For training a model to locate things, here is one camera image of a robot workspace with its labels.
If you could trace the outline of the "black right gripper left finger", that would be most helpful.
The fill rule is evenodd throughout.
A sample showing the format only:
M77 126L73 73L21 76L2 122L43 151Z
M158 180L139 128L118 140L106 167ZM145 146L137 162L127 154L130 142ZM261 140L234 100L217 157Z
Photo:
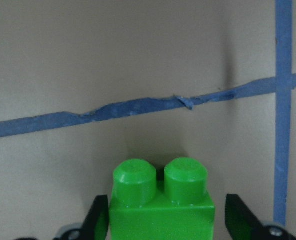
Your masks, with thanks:
M109 226L108 196L95 197L81 227L82 240L105 240Z

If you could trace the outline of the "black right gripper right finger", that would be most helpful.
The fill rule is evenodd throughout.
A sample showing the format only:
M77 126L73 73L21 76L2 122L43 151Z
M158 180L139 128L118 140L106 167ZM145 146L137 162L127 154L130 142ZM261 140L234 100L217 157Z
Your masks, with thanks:
M237 194L225 198L225 226L233 240L269 240L269 230Z

